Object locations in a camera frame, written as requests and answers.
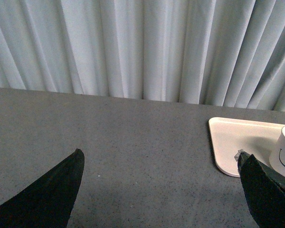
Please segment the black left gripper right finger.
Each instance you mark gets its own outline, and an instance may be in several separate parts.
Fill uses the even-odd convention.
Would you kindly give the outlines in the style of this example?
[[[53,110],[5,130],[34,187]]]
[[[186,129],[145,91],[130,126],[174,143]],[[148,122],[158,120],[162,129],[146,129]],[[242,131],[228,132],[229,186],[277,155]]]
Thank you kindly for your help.
[[[254,155],[239,152],[237,167],[251,216],[261,228],[285,228],[285,177]]]

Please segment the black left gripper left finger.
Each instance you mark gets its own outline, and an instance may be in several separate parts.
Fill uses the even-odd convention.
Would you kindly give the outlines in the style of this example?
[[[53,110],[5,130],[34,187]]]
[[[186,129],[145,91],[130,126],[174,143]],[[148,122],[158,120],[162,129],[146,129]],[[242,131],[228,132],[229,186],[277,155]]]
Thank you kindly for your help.
[[[76,149],[0,205],[0,228],[65,228],[81,185],[85,156]]]

